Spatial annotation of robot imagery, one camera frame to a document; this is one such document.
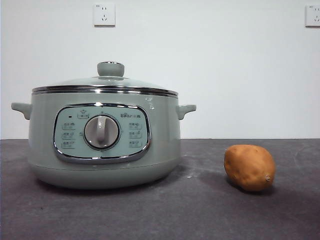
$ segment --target control panel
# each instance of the control panel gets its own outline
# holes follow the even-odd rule
[[[141,107],[97,102],[61,109],[53,145],[68,162],[117,163],[142,157],[150,139],[148,116]]]

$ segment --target white wall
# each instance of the white wall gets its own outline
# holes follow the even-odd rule
[[[94,28],[97,2],[1,1],[2,139],[28,137],[11,102],[104,60],[197,104],[182,138],[320,138],[320,0],[114,0],[116,27]]]

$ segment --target wall outlet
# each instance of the wall outlet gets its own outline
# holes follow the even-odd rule
[[[93,6],[93,24],[97,27],[115,26],[116,10],[114,3],[95,4]]]
[[[305,26],[320,27],[320,5],[305,6]]]

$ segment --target sage green pot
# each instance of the sage green pot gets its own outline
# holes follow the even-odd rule
[[[28,162],[42,181],[66,188],[133,186],[168,175],[181,160],[180,123],[195,105],[128,79],[116,62],[99,77],[34,88],[31,104],[12,103],[30,120]]]

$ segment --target dial knob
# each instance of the dial knob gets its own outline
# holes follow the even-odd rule
[[[94,148],[107,149],[116,142],[118,136],[116,121],[106,115],[91,118],[84,127],[84,137]]]

